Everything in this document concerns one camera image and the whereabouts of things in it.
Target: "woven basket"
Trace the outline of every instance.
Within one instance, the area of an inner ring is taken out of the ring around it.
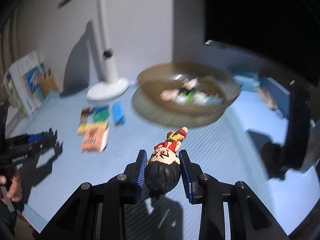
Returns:
[[[179,89],[188,78],[198,78],[199,88],[209,95],[218,94],[223,98],[221,104],[197,106],[193,104],[178,105],[172,101],[163,101],[163,90]],[[229,74],[208,66],[192,62],[171,62],[150,67],[138,76],[143,92],[157,105],[171,112],[189,116],[221,116],[239,95],[239,85]]]

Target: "sleeve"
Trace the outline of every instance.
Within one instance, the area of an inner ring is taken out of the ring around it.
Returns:
[[[169,138],[169,136],[173,133],[173,131],[170,131],[167,133],[167,139]]]
[[[154,150],[158,149],[160,145],[164,145],[164,142],[157,144],[157,145],[154,147]]]

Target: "screw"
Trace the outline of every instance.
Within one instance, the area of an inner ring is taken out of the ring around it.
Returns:
[[[89,183],[84,183],[81,185],[81,189],[88,189],[90,187]]]
[[[240,188],[245,188],[245,184],[243,181],[238,181],[237,182],[237,186],[240,187]]]
[[[200,175],[200,178],[203,179],[203,180],[208,180],[210,178],[209,174],[206,174],[206,173],[202,173]]]
[[[127,178],[127,175],[125,175],[125,174],[119,174],[117,176],[117,179],[119,179],[119,180],[125,180],[126,178]]]

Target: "toy figure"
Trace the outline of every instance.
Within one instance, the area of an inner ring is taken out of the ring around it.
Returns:
[[[198,78],[191,79],[190,81],[185,80],[183,86],[180,88],[180,93],[186,95],[195,93],[197,91],[196,87],[198,84]]]
[[[145,182],[150,190],[150,198],[158,199],[160,195],[173,190],[180,179],[180,159],[176,152],[186,138],[188,128],[182,127],[176,132],[170,131],[167,139],[154,147],[145,168]]]

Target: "black hair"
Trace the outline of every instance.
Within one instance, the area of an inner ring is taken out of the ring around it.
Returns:
[[[150,198],[158,199],[160,195],[173,190],[180,179],[180,165],[158,161],[150,162],[144,170],[145,182],[150,190]]]

